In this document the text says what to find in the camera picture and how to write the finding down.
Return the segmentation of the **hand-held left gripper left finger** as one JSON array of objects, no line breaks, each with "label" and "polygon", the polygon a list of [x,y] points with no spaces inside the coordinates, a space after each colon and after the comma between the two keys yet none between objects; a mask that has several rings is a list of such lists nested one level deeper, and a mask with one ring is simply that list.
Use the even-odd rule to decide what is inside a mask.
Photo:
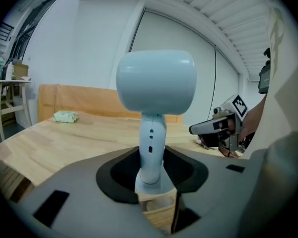
[{"label": "hand-held left gripper left finger", "polygon": [[138,148],[74,162],[20,203],[39,238],[164,238],[135,193]]}]

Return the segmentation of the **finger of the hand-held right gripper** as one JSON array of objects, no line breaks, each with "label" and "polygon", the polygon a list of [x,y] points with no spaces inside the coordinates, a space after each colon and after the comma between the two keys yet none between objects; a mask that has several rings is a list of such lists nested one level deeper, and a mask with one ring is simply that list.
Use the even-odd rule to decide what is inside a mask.
[{"label": "finger of the hand-held right gripper", "polygon": [[189,127],[189,132],[193,135],[218,133],[223,129],[228,129],[228,118],[212,119]]}]

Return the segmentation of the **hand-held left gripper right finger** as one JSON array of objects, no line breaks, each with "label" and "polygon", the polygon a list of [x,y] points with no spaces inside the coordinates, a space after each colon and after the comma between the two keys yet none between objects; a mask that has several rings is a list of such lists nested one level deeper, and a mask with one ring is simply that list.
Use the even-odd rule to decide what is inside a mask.
[{"label": "hand-held left gripper right finger", "polygon": [[244,209],[261,170],[250,159],[165,148],[164,168],[176,190],[173,235],[241,235]]}]

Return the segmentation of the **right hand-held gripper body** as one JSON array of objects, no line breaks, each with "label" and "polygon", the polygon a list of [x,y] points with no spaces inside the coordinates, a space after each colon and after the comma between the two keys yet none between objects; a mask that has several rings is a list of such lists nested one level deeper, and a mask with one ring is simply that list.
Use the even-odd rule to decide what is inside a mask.
[{"label": "right hand-held gripper body", "polygon": [[238,95],[232,95],[219,107],[214,108],[212,118],[222,125],[217,133],[218,147],[229,151],[244,149],[244,143],[238,141],[242,130],[243,120],[248,112],[248,107]]}]

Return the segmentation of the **white handheld fan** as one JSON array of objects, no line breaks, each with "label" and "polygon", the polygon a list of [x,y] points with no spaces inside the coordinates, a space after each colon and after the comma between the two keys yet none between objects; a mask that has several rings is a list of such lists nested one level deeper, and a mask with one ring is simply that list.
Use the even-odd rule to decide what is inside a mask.
[{"label": "white handheld fan", "polygon": [[196,74],[194,60],[186,51],[138,51],[121,58],[116,71],[119,99],[127,110],[141,113],[136,192],[155,195],[174,189],[163,167],[165,115],[178,116],[189,109]]}]

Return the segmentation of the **person's right forearm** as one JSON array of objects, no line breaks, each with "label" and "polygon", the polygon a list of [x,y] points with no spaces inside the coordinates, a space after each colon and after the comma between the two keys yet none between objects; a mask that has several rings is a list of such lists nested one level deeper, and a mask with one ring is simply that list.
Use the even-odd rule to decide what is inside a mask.
[{"label": "person's right forearm", "polygon": [[254,107],[252,108],[246,115],[245,119],[243,120],[242,130],[239,134],[239,141],[241,142],[247,135],[251,133],[255,133],[259,122],[261,120],[263,109],[265,106],[266,95],[263,99]]}]

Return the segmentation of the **person's right hand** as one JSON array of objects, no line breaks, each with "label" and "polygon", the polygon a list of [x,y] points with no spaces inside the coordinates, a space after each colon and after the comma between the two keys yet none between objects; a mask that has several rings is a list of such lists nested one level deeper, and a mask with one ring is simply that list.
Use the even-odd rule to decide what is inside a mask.
[{"label": "person's right hand", "polygon": [[229,151],[223,147],[219,147],[219,151],[221,154],[227,158],[240,158],[244,152],[246,151],[247,147],[249,146],[251,140],[254,137],[254,132],[247,135],[239,144],[242,147],[242,149],[237,150],[237,151]]}]

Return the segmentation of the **person's beige printed t-shirt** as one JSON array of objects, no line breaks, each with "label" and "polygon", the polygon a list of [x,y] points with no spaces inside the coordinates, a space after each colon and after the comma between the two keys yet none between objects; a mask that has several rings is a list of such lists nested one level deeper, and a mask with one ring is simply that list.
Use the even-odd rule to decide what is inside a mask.
[{"label": "person's beige printed t-shirt", "polygon": [[281,0],[266,0],[266,3],[270,84],[259,126],[242,156],[244,159],[298,132],[298,24]]}]

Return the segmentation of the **green wet wipes pack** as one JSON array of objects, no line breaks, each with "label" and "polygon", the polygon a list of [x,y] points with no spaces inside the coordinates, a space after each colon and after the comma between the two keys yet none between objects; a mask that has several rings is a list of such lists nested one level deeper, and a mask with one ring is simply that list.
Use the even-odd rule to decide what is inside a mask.
[{"label": "green wet wipes pack", "polygon": [[52,119],[61,123],[74,123],[78,120],[79,116],[76,112],[71,111],[58,111],[53,114]]}]

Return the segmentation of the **white side table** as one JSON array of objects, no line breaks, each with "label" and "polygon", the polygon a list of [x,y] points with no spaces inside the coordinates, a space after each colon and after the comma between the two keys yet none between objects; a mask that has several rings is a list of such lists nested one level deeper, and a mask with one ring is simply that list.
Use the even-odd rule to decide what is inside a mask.
[{"label": "white side table", "polygon": [[[15,113],[18,111],[24,111],[26,118],[26,126],[32,125],[30,114],[28,110],[27,98],[26,98],[26,83],[31,83],[31,80],[0,80],[0,138],[1,141],[5,141],[2,115]],[[19,106],[13,106],[11,103],[14,98],[14,86],[19,86],[21,92],[22,104]]]}]

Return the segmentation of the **open cardboard box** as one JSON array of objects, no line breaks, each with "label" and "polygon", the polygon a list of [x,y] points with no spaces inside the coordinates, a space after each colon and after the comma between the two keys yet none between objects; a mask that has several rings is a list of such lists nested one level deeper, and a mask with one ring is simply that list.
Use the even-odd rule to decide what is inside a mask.
[{"label": "open cardboard box", "polygon": [[24,65],[22,63],[16,63],[14,65],[12,79],[18,80],[21,77],[27,77],[28,76],[28,70],[29,70],[29,66]]}]

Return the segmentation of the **black recorder device with screen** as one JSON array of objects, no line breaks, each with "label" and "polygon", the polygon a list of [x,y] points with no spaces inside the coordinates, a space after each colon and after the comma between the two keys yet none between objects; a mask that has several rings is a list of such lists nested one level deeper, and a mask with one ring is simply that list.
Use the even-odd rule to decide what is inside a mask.
[{"label": "black recorder device with screen", "polygon": [[265,65],[262,67],[259,72],[259,83],[258,83],[258,93],[259,94],[267,94],[270,84],[270,71],[271,71],[271,52],[270,48],[267,48],[263,53],[264,56],[268,58],[265,62]]}]

